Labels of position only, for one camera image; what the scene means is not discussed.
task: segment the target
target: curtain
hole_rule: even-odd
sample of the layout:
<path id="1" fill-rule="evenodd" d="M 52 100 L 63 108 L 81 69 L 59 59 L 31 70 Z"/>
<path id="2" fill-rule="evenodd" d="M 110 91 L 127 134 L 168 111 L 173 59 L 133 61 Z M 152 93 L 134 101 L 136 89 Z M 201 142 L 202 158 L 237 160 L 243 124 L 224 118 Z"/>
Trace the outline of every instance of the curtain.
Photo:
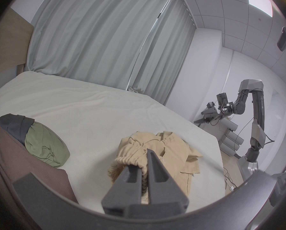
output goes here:
<path id="1" fill-rule="evenodd" d="M 46 1 L 38 11 L 27 68 L 126 89 L 142 42 L 166 2 Z"/>
<path id="2" fill-rule="evenodd" d="M 195 26 L 182 0 L 170 0 L 139 53 L 129 86 L 164 104 L 193 39 Z"/>

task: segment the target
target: ceiling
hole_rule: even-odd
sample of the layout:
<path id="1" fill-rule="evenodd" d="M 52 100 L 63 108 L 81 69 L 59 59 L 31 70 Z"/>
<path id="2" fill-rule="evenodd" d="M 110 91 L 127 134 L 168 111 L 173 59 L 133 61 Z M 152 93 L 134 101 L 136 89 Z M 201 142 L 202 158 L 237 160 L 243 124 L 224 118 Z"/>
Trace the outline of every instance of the ceiling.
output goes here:
<path id="1" fill-rule="evenodd" d="M 273 7 L 273 17 L 248 0 L 186 0 L 197 27 L 222 31 L 223 46 L 248 55 L 286 83 L 286 50 L 277 47 L 286 20 Z"/>

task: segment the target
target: robotic arm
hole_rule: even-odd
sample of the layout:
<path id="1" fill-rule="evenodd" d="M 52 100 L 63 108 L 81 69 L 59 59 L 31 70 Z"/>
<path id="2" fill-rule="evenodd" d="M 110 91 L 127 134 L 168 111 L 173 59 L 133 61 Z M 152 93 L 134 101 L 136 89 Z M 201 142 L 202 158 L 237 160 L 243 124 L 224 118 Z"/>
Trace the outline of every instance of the robotic arm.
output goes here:
<path id="1" fill-rule="evenodd" d="M 236 101 L 228 102 L 226 93 L 217 95 L 218 111 L 214 106 L 214 102 L 207 104 L 207 109 L 202 112 L 204 117 L 195 121 L 195 124 L 210 123 L 214 120 L 221 120 L 232 114 L 243 114 L 245 111 L 245 102 L 248 94 L 251 93 L 254 105 L 254 121 L 252 123 L 252 137 L 250 139 L 251 147 L 245 156 L 238 160 L 243 180 L 246 180 L 251 174 L 258 170 L 257 157 L 259 150 L 264 147 L 266 135 L 264 133 L 264 96 L 263 83 L 261 80 L 246 79 L 241 82 L 239 94 Z"/>

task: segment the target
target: bed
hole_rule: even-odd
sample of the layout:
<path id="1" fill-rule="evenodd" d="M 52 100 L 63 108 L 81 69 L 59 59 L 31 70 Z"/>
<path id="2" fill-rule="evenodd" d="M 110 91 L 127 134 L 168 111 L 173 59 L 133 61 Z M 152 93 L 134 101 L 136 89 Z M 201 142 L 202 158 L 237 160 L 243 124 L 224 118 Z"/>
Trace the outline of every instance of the bed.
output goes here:
<path id="1" fill-rule="evenodd" d="M 136 131 L 172 131 L 202 153 L 187 212 L 225 195 L 223 163 L 216 138 L 146 95 L 27 71 L 0 89 L 0 116 L 34 118 L 67 145 L 64 169 L 80 205 L 103 213 L 111 187 L 107 169 L 122 138 Z"/>

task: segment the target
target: clothing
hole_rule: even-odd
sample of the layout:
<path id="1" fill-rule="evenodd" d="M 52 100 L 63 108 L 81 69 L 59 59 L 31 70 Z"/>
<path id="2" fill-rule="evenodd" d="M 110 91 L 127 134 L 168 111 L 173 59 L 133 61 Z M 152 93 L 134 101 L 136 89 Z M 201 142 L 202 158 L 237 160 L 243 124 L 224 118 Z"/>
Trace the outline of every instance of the clothing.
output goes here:
<path id="1" fill-rule="evenodd" d="M 61 167 L 70 156 L 60 137 L 38 122 L 34 122 L 29 128 L 25 147 L 30 154 L 55 168 Z"/>
<path id="2" fill-rule="evenodd" d="M 66 171 L 43 163 L 0 127 L 0 199 L 24 229 L 40 229 L 21 204 L 12 183 L 28 173 L 35 174 L 57 193 L 76 203 Z"/>
<path id="3" fill-rule="evenodd" d="M 26 134 L 33 123 L 33 118 L 22 115 L 9 113 L 0 117 L 0 127 L 23 145 L 25 144 Z"/>
<path id="4" fill-rule="evenodd" d="M 142 201 L 148 201 L 147 149 L 153 150 L 169 174 L 187 196 L 191 188 L 191 175 L 199 173 L 198 157 L 202 155 L 175 133 L 164 131 L 154 135 L 136 132 L 123 138 L 118 147 L 116 159 L 108 169 L 108 176 L 114 183 L 126 165 L 142 169 Z"/>

